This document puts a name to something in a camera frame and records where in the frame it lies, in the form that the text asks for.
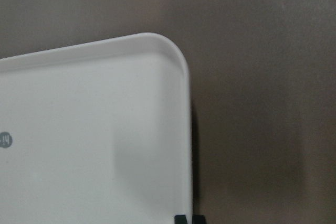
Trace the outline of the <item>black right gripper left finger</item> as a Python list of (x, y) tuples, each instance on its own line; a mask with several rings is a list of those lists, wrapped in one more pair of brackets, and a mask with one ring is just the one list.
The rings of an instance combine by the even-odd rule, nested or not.
[(187, 224), (186, 215), (176, 215), (176, 216), (174, 216), (174, 224)]

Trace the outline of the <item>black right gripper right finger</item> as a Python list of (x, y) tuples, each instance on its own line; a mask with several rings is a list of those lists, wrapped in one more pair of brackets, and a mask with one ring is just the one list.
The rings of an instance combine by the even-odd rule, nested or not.
[(192, 224), (206, 224), (206, 218), (204, 215), (193, 215)]

